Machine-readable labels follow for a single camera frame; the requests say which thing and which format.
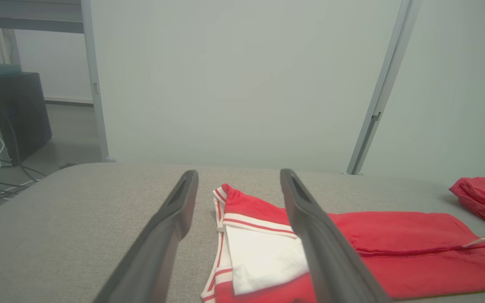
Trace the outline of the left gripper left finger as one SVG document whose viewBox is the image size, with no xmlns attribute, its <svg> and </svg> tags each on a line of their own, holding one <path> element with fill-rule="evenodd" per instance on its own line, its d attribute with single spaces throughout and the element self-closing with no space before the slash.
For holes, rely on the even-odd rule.
<svg viewBox="0 0 485 303">
<path fill-rule="evenodd" d="M 164 303 L 177 247 L 191 228 L 199 177 L 185 171 L 110 275 L 94 302 Z"/>
</svg>

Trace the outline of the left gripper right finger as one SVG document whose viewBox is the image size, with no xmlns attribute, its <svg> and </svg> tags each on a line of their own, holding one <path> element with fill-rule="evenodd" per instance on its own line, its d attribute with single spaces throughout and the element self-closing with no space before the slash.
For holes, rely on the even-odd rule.
<svg viewBox="0 0 485 303">
<path fill-rule="evenodd" d="M 379 282 L 295 171 L 280 184 L 293 232 L 300 238 L 319 303 L 390 303 Z"/>
</svg>

